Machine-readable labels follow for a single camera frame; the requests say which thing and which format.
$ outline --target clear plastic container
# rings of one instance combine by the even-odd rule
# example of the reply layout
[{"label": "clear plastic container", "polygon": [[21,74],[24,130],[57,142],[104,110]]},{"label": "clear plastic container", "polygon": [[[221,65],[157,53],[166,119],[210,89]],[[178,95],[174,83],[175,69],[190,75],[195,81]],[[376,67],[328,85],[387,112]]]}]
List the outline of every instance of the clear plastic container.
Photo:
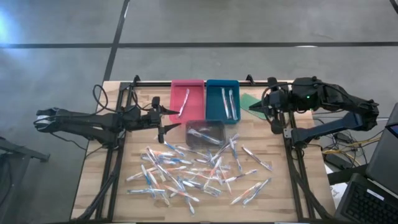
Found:
[{"label": "clear plastic container", "polygon": [[[219,148],[225,143],[225,126],[221,121],[189,121],[185,128],[185,141],[193,149]],[[202,137],[190,133],[190,130],[200,133]]]}]

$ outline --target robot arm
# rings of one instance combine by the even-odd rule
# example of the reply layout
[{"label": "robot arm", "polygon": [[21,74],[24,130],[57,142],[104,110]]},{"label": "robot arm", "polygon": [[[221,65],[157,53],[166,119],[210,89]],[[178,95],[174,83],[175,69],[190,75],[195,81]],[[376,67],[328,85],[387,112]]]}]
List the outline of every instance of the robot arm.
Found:
[{"label": "robot arm", "polygon": [[[352,129],[368,131],[377,125],[379,115],[378,104],[373,100],[364,100],[349,95],[341,86],[323,83],[316,77],[297,78],[293,83],[277,84],[275,78],[269,78],[271,92],[261,102],[250,106],[250,110],[263,112],[266,116],[273,116],[272,131],[275,134],[284,133],[292,138],[296,147],[305,147],[312,139],[327,134]],[[292,89],[281,88],[291,85]],[[328,111],[348,111],[343,118],[314,128],[283,129],[277,115],[284,112],[316,111],[323,108]]]},{"label": "robot arm", "polygon": [[162,126],[162,114],[178,114],[159,105],[158,96],[152,99],[152,108],[141,116],[141,110],[136,106],[125,108],[122,113],[107,113],[104,115],[86,114],[67,111],[59,108],[38,110],[35,128],[43,133],[64,131],[77,134],[88,140],[97,140],[103,146],[113,146],[119,134],[126,131],[158,128],[159,142],[163,142],[163,135],[179,124]]}]

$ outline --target blue bin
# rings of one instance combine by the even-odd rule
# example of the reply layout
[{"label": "blue bin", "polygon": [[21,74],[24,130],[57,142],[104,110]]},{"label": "blue bin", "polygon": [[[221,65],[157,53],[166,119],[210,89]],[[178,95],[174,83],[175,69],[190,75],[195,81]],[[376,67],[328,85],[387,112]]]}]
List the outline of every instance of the blue bin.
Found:
[{"label": "blue bin", "polygon": [[[223,103],[221,87],[225,88],[229,112],[232,113],[229,102],[229,90],[232,89],[238,120],[227,119]],[[239,103],[239,82],[236,80],[207,80],[206,82],[206,120],[222,121],[225,124],[236,124],[241,120],[241,104]]]}]

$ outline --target wooden tabletop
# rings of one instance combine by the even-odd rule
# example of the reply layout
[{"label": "wooden tabletop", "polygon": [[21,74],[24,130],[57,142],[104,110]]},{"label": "wooden tabletop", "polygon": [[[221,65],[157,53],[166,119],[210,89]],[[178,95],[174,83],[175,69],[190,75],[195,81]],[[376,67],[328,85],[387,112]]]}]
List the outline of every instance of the wooden tabletop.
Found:
[{"label": "wooden tabletop", "polygon": [[[104,89],[109,97],[109,107],[116,106],[118,89],[120,82],[104,82]],[[166,108],[170,104],[170,87],[140,87],[135,88],[138,101],[141,106],[150,103],[152,97],[160,96],[160,102]],[[261,98],[264,87],[241,87],[240,94],[250,94],[256,98]],[[298,127],[309,128],[314,125],[310,112],[295,114]],[[162,118],[163,124],[170,124],[167,116]],[[236,125],[226,125],[226,135],[231,136],[239,133],[240,138],[237,143],[238,158],[247,172],[257,169],[258,172],[247,175],[235,182],[230,183],[232,195],[227,191],[226,185],[222,186],[217,181],[212,181],[211,186],[222,190],[219,197],[212,197],[204,194],[197,189],[187,187],[187,192],[200,199],[200,202],[192,202],[195,214],[191,215],[184,198],[175,196],[170,199],[171,206],[167,207],[160,197],[153,199],[149,194],[128,195],[128,189],[145,189],[146,182],[143,178],[126,182],[130,175],[141,171],[141,163],[148,169],[150,162],[140,159],[140,154],[144,152],[146,146],[150,146],[156,151],[169,151],[163,144],[154,140],[157,129],[134,131],[127,133],[126,144],[119,178],[119,187],[114,210],[114,222],[287,222],[297,221],[294,207],[292,186],[290,184],[289,170],[287,167],[286,154],[282,135],[275,135],[271,132],[270,126],[247,111],[241,110],[241,121]],[[185,128],[177,127],[165,136],[165,140],[171,144],[186,146]],[[241,146],[245,145],[260,160],[272,164],[274,171],[270,172],[260,166],[250,156],[248,156]],[[88,146],[88,153],[100,145],[93,141]],[[103,175],[103,167],[106,158],[106,150],[100,149],[90,155],[84,162],[81,173],[80,184],[76,194],[76,200],[72,211],[72,218],[78,217],[85,208],[91,203],[98,193]],[[186,159],[200,158],[189,154]],[[308,147],[305,149],[305,167],[310,182],[311,191],[315,194],[319,202],[330,214],[334,214],[335,206],[330,192],[330,186],[323,164],[322,155],[319,147]],[[223,153],[223,165],[231,166],[228,177],[239,174],[236,161],[230,149]],[[203,164],[194,163],[191,167],[206,167]],[[173,175],[189,177],[183,173],[174,172]],[[259,193],[259,195],[245,207],[239,202],[229,205],[231,201],[255,183],[265,181],[272,177],[272,180]],[[204,183],[200,177],[196,181]],[[174,187],[170,181],[165,184]],[[108,211],[109,194],[104,203],[104,214]],[[303,210],[306,211],[305,199],[300,190]]]}]

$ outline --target concrete floor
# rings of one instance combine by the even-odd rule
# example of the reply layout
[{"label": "concrete floor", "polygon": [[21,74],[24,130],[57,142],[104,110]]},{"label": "concrete floor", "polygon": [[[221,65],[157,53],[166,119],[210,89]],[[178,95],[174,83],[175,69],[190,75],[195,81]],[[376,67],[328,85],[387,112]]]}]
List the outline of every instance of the concrete floor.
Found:
[{"label": "concrete floor", "polygon": [[[111,43],[122,4],[123,0],[3,0],[0,43]],[[397,21],[388,0],[137,0],[129,5],[121,42],[398,41]],[[32,122],[37,110],[54,106],[92,112],[96,105],[91,89],[103,80],[109,52],[0,50],[0,136],[51,153],[49,163],[31,162],[8,223],[68,220],[84,152],[38,133]],[[110,79],[316,75],[352,95],[373,98],[380,103],[380,116],[389,116],[398,101],[397,58],[398,47],[119,49]],[[371,137],[382,129],[384,122],[380,124],[354,136]],[[62,136],[87,143],[78,136]],[[373,148],[366,148],[368,158]]]}]

